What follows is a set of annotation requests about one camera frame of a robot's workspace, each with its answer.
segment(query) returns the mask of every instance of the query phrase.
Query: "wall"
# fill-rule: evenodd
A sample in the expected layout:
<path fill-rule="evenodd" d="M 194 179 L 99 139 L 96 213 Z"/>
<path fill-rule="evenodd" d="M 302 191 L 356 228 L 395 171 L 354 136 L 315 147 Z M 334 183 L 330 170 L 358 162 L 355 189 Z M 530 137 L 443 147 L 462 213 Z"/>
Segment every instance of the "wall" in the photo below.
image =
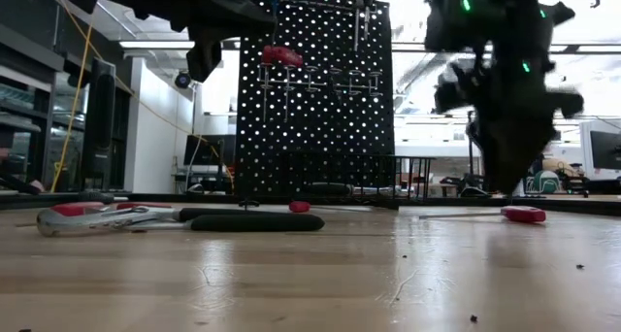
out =
<path fill-rule="evenodd" d="M 182 164 L 193 105 L 153 74 L 143 59 L 133 60 L 131 87 L 145 105 L 132 100 L 129 110 L 125 189 L 137 193 L 173 193 L 175 157 Z M 175 123 L 167 123 L 161 117 Z"/>
<path fill-rule="evenodd" d="M 205 113 L 229 113 L 231 107 L 237 111 L 238 82 L 240 74 L 240 52 L 225 50 L 222 61 L 207 80 L 197 90 L 196 117 L 194 129 L 197 134 L 221 135 L 235 134 L 229 116 L 205 116 Z"/>
<path fill-rule="evenodd" d="M 396 142 L 395 154 L 400 156 L 421 157 L 468 157 L 468 141 L 443 142 L 419 140 L 413 142 Z M 473 145 L 473 156 L 480 156 L 480 152 L 476 145 Z"/>

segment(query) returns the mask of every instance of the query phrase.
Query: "black pegboard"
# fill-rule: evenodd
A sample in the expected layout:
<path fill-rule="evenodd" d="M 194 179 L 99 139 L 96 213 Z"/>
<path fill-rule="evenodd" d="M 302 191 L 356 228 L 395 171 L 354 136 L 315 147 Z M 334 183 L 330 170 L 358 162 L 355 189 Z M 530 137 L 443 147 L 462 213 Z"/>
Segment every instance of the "black pegboard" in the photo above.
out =
<path fill-rule="evenodd" d="M 269 0 L 252 1 L 267 13 L 274 12 Z M 388 4 L 374 2 L 366 40 L 364 18 L 356 14 L 354 0 L 279 0 L 277 11 L 276 46 L 301 54 L 304 66 L 290 71 L 294 90 L 288 94 L 288 110 L 285 85 L 278 83 L 286 81 L 286 70 L 281 64 L 270 70 L 273 88 L 268 90 L 267 106 L 263 108 L 260 62 L 263 48 L 272 44 L 272 35 L 242 39 L 236 189 L 244 196 L 279 194 L 287 188 L 280 185 L 284 173 L 279 156 L 282 151 L 324 152 L 327 159 L 347 153 L 394 154 L 395 150 Z M 360 29 L 358 50 L 354 52 L 356 17 Z M 316 72 L 310 74 L 307 66 L 316 67 Z M 342 71 L 332 75 L 333 68 Z M 370 74 L 381 73 L 376 89 L 360 88 L 360 94 L 349 95 L 346 87 L 339 87 L 338 95 L 333 86 L 327 85 L 349 85 L 351 71 L 360 72 L 351 77 L 354 86 L 369 86 L 369 81 L 375 86 Z M 309 79 L 318 88 L 316 92 L 306 91 L 301 84 Z M 327 165 L 323 162 L 315 165 Z"/>

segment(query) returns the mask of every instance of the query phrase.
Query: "desk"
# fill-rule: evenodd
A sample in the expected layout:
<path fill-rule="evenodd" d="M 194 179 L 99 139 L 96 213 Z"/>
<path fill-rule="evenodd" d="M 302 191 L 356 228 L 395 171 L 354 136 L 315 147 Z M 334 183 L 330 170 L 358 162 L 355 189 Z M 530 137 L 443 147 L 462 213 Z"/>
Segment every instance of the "desk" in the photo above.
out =
<path fill-rule="evenodd" d="M 475 217 L 492 210 L 317 209 L 326 226 L 316 233 L 150 231 L 69 239 L 17 227 L 35 219 L 36 210 L 1 212 L 2 330 L 619 329 L 618 219 L 548 212 L 544 226 L 521 226 L 501 216 Z M 463 213 L 474 216 L 418 220 Z M 469 322 L 472 314 L 478 324 Z"/>
<path fill-rule="evenodd" d="M 210 182 L 211 181 L 215 182 L 215 186 L 214 186 L 215 191 L 225 191 L 227 189 L 225 184 L 228 184 L 223 180 L 223 175 L 221 171 L 192 172 L 190 173 L 190 177 L 189 177 L 187 184 L 185 184 L 185 181 L 187 180 L 186 172 L 177 172 L 173 174 L 172 176 L 173 178 L 175 178 L 175 193 L 176 194 L 183 194 L 190 186 L 196 183 L 203 184 L 203 181 L 205 180 L 210 181 Z"/>

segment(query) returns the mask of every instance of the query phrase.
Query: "cable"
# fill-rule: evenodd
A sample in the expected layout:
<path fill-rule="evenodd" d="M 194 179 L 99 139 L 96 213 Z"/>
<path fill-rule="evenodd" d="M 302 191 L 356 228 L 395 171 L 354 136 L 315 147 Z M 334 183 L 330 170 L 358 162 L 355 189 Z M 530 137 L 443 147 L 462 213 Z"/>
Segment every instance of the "cable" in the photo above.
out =
<path fill-rule="evenodd" d="M 95 55 L 97 55 L 98 58 L 100 58 L 101 60 L 105 60 L 104 57 L 101 55 L 101 53 L 99 52 L 99 50 L 97 50 L 95 48 L 95 46 L 90 42 L 90 38 L 86 36 L 86 34 L 84 34 L 84 31 L 82 30 L 82 28 L 80 27 L 80 25 L 78 24 L 78 21 L 76 20 L 76 18 L 74 17 L 73 14 L 71 14 L 71 11 L 69 10 L 69 6 L 67 6 L 67 1 L 66 0 L 59 0 L 60 3 L 62 4 L 63 9 L 65 10 L 65 13 L 67 14 L 67 16 L 69 17 L 69 19 L 74 23 L 74 25 L 76 26 L 76 28 L 78 29 L 78 31 L 80 32 L 80 34 L 82 34 L 82 36 L 84 37 L 84 39 L 86 40 L 86 44 L 93 50 L 93 52 L 95 53 Z M 180 130 L 181 132 L 194 136 L 196 138 L 198 138 L 200 141 L 203 141 L 205 143 L 208 143 L 207 139 L 201 137 L 200 135 L 194 134 L 188 130 L 185 130 L 183 128 L 180 128 L 178 126 L 176 126 L 174 123 L 172 123 L 170 120 L 166 119 L 164 116 L 158 114 L 154 109 L 152 109 L 151 107 L 149 107 L 147 104 L 145 104 L 142 100 L 140 100 L 139 97 L 136 96 L 136 93 L 127 85 L 123 82 L 123 80 L 121 80 L 119 77 L 115 77 L 116 81 L 121 85 L 121 87 L 123 89 L 125 89 L 127 92 L 131 93 L 131 97 L 138 100 L 138 102 L 145 107 L 145 109 L 149 110 L 152 114 L 154 114 L 156 117 L 158 117 L 159 119 L 163 120 L 164 122 L 172 125 L 173 127 L 175 127 L 176 129 Z M 217 151 L 215 150 L 215 148 L 213 146 L 211 146 L 213 153 L 215 154 L 216 157 L 219 157 L 219 154 L 217 153 Z M 231 171 L 229 171 L 228 167 L 225 168 L 226 170 L 226 174 L 229 177 L 229 180 L 231 181 L 231 191 L 235 190 L 235 182 L 233 180 L 233 175 L 231 175 Z"/>
<path fill-rule="evenodd" d="M 51 192 L 54 193 L 56 191 L 56 184 L 58 183 L 58 179 L 60 178 L 60 173 L 62 172 L 62 166 L 65 164 L 65 155 L 67 153 L 67 147 L 69 146 L 69 138 L 71 137 L 71 128 L 74 125 L 74 117 L 76 116 L 76 107 L 78 105 L 78 98 L 80 98 L 80 89 L 82 88 L 82 81 L 84 79 L 84 68 L 86 65 L 86 56 L 88 55 L 88 45 L 90 43 L 90 35 L 93 31 L 93 20 L 94 17 L 91 18 L 90 23 L 88 24 L 88 32 L 86 34 L 86 43 L 84 44 L 84 52 L 82 55 L 82 66 L 80 67 L 80 76 L 78 77 L 78 85 L 76 86 L 76 95 L 74 96 L 74 103 L 71 107 L 71 115 L 69 116 L 69 125 L 67 126 L 67 135 L 65 136 L 65 143 L 62 147 L 62 152 L 60 153 L 60 167 L 58 171 L 56 171 L 56 175 L 54 176 L 54 181 L 51 184 Z"/>
<path fill-rule="evenodd" d="M 190 173 L 192 172 L 192 165 L 194 164 L 194 157 L 196 157 L 196 152 L 198 151 L 198 148 L 200 146 L 201 146 L 201 140 L 197 139 L 196 149 L 194 150 L 194 153 L 192 153 L 192 159 L 190 160 L 190 165 L 187 166 L 187 171 L 185 172 L 185 190 L 188 189 L 187 184 L 190 182 Z"/>

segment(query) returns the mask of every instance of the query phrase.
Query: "yellow cable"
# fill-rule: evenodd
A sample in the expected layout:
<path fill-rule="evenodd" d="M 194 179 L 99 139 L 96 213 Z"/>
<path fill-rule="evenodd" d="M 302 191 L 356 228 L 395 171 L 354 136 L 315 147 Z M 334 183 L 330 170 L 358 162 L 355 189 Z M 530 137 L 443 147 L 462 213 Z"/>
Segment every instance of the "yellow cable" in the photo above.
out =
<path fill-rule="evenodd" d="M 95 55 L 97 55 L 97 57 L 99 59 L 101 59 L 102 61 L 105 61 L 104 57 L 101 55 L 101 53 L 99 52 L 99 50 L 97 50 L 95 48 L 95 46 L 93 46 L 93 44 L 90 42 L 90 38 L 86 36 L 86 34 L 84 34 L 84 31 L 82 30 L 82 28 L 80 27 L 80 25 L 78 24 L 78 21 L 76 20 L 76 18 L 74 17 L 73 14 L 71 14 L 71 11 L 69 10 L 69 7 L 67 6 L 67 2 L 65 0 L 59 0 L 62 4 L 63 9 L 65 10 L 65 13 L 69 16 L 69 18 L 71 19 L 71 21 L 74 23 L 74 25 L 76 25 L 76 28 L 78 29 L 78 31 L 82 34 L 82 36 L 84 37 L 84 39 L 86 40 L 86 44 L 93 50 L 93 52 L 95 53 Z M 144 106 L 147 110 L 149 110 L 152 114 L 154 114 L 156 117 L 158 117 L 159 119 L 163 120 L 164 122 L 172 125 L 173 127 L 177 128 L 178 130 L 180 130 L 181 132 L 185 133 L 185 134 L 189 134 L 191 136 L 196 137 L 197 139 L 199 139 L 202 142 L 208 143 L 207 139 L 201 137 L 198 134 L 194 134 L 188 130 L 185 130 L 179 126 L 177 126 L 176 124 L 172 123 L 170 120 L 166 119 L 164 116 L 158 114 L 156 111 L 154 111 L 152 108 L 150 108 L 147 104 L 145 104 L 142 100 L 140 100 L 139 97 L 136 96 L 136 94 L 134 93 L 134 91 L 127 85 L 125 84 L 119 77 L 116 77 L 116 80 L 118 81 L 118 83 L 121 85 L 121 87 L 123 87 L 123 89 L 125 89 L 126 91 L 128 91 L 129 93 L 131 93 L 131 97 L 138 100 L 138 102 Z M 215 150 L 215 148 L 213 146 L 210 146 L 210 148 L 212 149 L 213 154 L 215 155 L 216 158 L 219 158 L 219 154 L 217 153 L 217 151 Z M 229 171 L 228 167 L 226 165 L 224 165 L 224 169 L 226 170 L 226 174 L 229 177 L 229 180 L 231 181 L 231 191 L 235 191 L 235 183 L 233 181 L 233 175 L 231 175 L 231 171 Z"/>
<path fill-rule="evenodd" d="M 60 173 L 62 172 L 62 166 L 65 164 L 65 155 L 67 153 L 67 147 L 69 146 L 69 138 L 71 137 L 71 128 L 74 125 L 74 117 L 76 115 L 76 107 L 78 106 L 78 98 L 80 97 L 80 89 L 82 88 L 82 80 L 84 78 L 84 68 L 86 66 L 86 56 L 88 55 L 88 44 L 90 43 L 90 35 L 93 30 L 93 20 L 90 20 L 90 24 L 88 25 L 88 33 L 86 34 L 86 44 L 84 45 L 84 52 L 82 55 L 82 66 L 80 67 L 80 76 L 78 77 L 78 85 L 76 88 L 76 96 L 74 97 L 74 104 L 71 107 L 71 115 L 69 117 L 69 125 L 67 126 L 67 136 L 65 137 L 65 143 L 62 146 L 62 153 L 60 154 L 60 168 L 56 171 L 56 175 L 54 176 L 54 182 L 51 184 L 51 192 L 56 191 L 56 184 L 58 183 L 58 178 L 60 177 Z"/>

